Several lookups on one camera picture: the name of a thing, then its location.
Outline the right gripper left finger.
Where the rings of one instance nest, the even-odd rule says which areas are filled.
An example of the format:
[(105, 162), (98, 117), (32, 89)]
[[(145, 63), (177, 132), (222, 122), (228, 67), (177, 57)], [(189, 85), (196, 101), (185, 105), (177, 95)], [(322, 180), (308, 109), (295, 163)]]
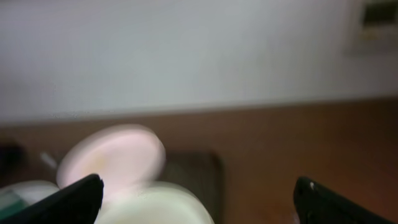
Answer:
[(1, 219), (1, 224), (94, 223), (102, 207), (104, 183), (90, 174), (58, 192)]

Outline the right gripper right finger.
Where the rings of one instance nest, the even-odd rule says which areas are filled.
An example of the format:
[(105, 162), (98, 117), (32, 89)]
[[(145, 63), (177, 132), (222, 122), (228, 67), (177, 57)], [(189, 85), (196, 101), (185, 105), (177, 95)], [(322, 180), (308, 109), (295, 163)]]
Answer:
[(300, 224), (394, 224), (308, 177), (299, 177), (293, 194)]

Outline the pinkish white plate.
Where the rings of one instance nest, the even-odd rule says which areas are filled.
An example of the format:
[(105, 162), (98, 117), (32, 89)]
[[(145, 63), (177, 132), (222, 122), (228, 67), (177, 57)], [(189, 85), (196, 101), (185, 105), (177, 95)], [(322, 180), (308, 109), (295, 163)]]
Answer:
[(103, 200), (115, 200), (156, 179), (165, 165), (165, 149), (147, 127), (122, 124), (88, 136), (61, 160), (57, 185), (62, 189), (97, 174), (104, 183)]

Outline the light blue plate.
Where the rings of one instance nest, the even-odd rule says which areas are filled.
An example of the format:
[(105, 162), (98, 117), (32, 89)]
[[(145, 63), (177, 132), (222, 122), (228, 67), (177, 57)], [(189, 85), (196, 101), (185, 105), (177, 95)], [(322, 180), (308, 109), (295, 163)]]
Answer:
[(15, 192), (22, 197), (29, 206), (31, 206), (58, 192), (59, 188), (51, 182), (43, 180), (31, 180), (1, 187), (1, 193), (6, 191)]

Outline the green yellow sponge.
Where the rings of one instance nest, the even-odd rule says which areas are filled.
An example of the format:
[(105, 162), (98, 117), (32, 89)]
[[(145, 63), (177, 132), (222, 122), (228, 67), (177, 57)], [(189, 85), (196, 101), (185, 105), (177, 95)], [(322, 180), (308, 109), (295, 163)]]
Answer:
[(5, 219), (28, 207), (28, 203), (13, 191), (1, 193), (1, 219)]

